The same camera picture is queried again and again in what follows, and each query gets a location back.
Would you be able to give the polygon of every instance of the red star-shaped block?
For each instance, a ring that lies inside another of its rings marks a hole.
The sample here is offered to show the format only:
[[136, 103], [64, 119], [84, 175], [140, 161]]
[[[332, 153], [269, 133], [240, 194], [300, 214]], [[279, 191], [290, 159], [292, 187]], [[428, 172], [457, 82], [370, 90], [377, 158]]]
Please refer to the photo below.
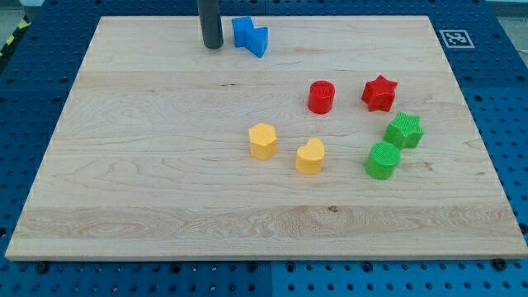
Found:
[[394, 92], [396, 86], [398, 86], [397, 82], [389, 81], [379, 75], [378, 78], [365, 85], [361, 100], [369, 106], [369, 111], [390, 111], [396, 97]]

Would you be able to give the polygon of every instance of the blue table surface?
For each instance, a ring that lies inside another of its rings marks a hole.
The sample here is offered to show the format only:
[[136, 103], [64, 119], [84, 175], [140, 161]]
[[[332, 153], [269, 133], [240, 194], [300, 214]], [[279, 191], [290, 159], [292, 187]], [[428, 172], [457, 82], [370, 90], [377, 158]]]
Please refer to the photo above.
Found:
[[[485, 1], [224, 0], [220, 6], [224, 15], [239, 16], [428, 15], [527, 238], [528, 69]], [[2, 254], [99, 17], [196, 13], [191, 0], [45, 2], [0, 76]], [[473, 48], [448, 47], [441, 30], [465, 30]], [[367, 294], [528, 296], [528, 261], [35, 263], [0, 257], [0, 296]]]

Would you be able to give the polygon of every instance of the black cylinder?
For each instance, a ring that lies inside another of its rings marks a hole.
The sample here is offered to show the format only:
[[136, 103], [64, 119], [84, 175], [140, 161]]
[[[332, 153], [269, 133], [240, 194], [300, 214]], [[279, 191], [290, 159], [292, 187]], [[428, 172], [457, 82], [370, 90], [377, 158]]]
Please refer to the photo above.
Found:
[[224, 44], [222, 21], [220, 20], [219, 0], [198, 0], [201, 34], [204, 45], [209, 49], [218, 49]]

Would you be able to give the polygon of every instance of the wooden board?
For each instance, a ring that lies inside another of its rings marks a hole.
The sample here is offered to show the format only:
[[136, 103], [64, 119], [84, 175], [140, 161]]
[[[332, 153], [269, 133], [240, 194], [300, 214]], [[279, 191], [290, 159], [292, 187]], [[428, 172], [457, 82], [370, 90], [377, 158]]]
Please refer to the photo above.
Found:
[[[255, 17], [263, 59], [201, 44], [193, 16], [103, 17], [40, 166], [12, 260], [465, 259], [526, 243], [427, 17]], [[399, 82], [389, 113], [365, 82]], [[306, 107], [332, 81], [333, 110]], [[397, 111], [426, 131], [394, 176], [365, 174]], [[249, 155], [276, 127], [278, 153]], [[311, 137], [323, 172], [295, 171]]]

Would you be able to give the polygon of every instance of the yellow and black tape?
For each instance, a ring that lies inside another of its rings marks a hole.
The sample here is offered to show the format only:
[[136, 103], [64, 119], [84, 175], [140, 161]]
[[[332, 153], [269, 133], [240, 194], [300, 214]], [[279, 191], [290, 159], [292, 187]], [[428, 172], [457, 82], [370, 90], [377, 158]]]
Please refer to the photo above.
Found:
[[27, 16], [24, 16], [20, 23], [18, 23], [18, 26], [13, 31], [11, 36], [7, 38], [6, 44], [2, 47], [2, 50], [0, 51], [0, 74], [6, 68], [7, 63], [11, 59], [17, 46], [20, 44], [22, 37], [24, 37], [27, 30], [29, 29], [29, 26], [30, 20]]

